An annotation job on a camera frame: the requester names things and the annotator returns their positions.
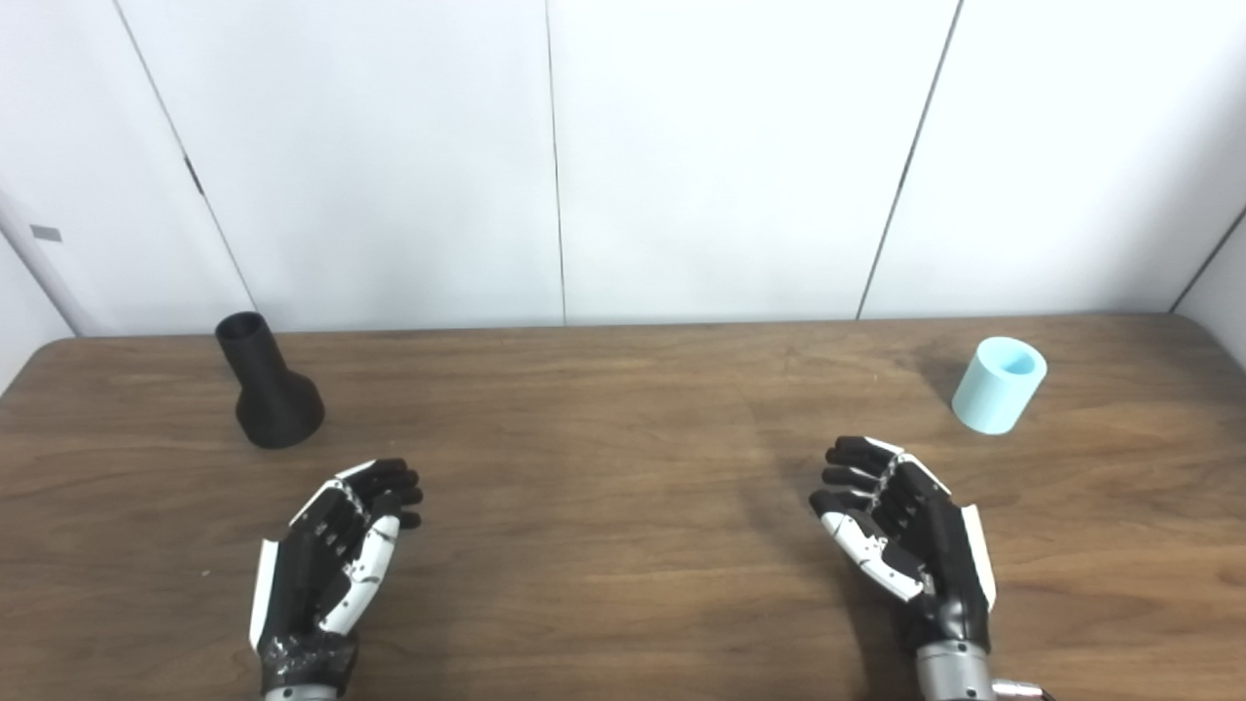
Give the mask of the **white and black left hand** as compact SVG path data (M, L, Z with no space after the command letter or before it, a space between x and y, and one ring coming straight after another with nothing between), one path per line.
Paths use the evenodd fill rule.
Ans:
M405 530L421 523L419 474L373 459L324 482L279 540L264 538L248 640L262 700L339 700L359 660L358 625Z

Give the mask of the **white and black right hand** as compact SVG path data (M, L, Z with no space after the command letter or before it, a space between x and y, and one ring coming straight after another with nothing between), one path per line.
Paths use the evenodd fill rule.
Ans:
M893 599L900 647L951 642L991 652L996 581L977 507L958 506L920 459L871 436L837 436L825 461L811 509Z

